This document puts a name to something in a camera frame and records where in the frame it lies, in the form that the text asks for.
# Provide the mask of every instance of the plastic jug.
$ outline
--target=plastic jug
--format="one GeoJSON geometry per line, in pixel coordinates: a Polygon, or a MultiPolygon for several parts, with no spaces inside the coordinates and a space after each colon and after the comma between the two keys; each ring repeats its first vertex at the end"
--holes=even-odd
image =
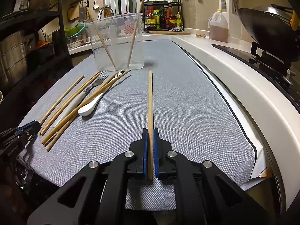
{"type": "Polygon", "coordinates": [[[217,12],[208,20],[209,38],[222,42],[228,41],[228,23],[222,14],[222,10],[217,12]]]}

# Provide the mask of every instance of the gray textured fabric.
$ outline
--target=gray textured fabric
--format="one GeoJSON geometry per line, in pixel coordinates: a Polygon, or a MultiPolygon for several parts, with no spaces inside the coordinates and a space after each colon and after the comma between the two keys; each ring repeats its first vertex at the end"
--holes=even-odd
{"type": "MultiPolygon", "coordinates": [[[[144,63],[143,69],[131,71],[107,92],[91,115],[77,117],[49,153],[38,136],[21,157],[39,175],[62,186],[89,161],[104,163],[128,150],[147,127],[148,70],[152,69],[154,126],[160,137],[189,160],[209,159],[238,185],[247,182],[254,150],[203,72],[169,40],[144,42],[144,63]]],[[[87,80],[95,71],[91,55],[52,86],[21,125],[41,119],[75,79],[84,74],[87,80]]],[[[152,185],[130,181],[126,207],[175,209],[173,186],[157,179],[152,185]]]]}

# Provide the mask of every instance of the chrome faucet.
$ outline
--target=chrome faucet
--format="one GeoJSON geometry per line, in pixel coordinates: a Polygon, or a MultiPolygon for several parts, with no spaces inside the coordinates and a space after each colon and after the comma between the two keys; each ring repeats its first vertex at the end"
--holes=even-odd
{"type": "Polygon", "coordinates": [[[111,14],[111,16],[114,15],[114,14],[113,14],[113,10],[111,9],[110,6],[104,6],[104,7],[102,7],[102,8],[99,10],[98,20],[100,20],[100,19],[102,18],[102,12],[104,11],[104,9],[108,9],[109,12],[110,12],[110,14],[111,14]]]}

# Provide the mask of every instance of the metal bolt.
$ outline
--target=metal bolt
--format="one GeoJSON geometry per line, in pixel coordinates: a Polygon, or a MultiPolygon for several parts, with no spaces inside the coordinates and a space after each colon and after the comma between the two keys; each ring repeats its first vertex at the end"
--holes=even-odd
{"type": "Polygon", "coordinates": [[[203,162],[203,166],[205,166],[206,168],[210,168],[210,167],[212,167],[212,162],[205,161],[205,162],[203,162]]]}
{"type": "Polygon", "coordinates": [[[167,154],[168,154],[169,157],[177,156],[177,153],[175,151],[169,151],[167,154]]]}
{"type": "Polygon", "coordinates": [[[98,162],[96,162],[96,161],[91,161],[91,162],[88,164],[88,166],[89,166],[90,168],[98,167],[98,162]]]}
{"type": "Polygon", "coordinates": [[[134,155],[133,151],[127,151],[124,153],[126,157],[132,157],[134,155]]]}

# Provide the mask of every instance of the white countertop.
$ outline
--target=white countertop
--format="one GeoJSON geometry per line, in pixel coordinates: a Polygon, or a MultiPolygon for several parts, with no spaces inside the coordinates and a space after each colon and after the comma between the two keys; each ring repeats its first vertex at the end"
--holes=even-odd
{"type": "MultiPolygon", "coordinates": [[[[143,40],[169,39],[181,46],[236,96],[256,122],[279,166],[284,183],[286,206],[300,187],[300,114],[290,101],[257,71],[229,54],[212,47],[218,44],[250,52],[251,44],[230,39],[229,43],[208,37],[144,34],[143,40]]],[[[70,54],[91,49],[91,44],[70,50],[70,54]]]]}

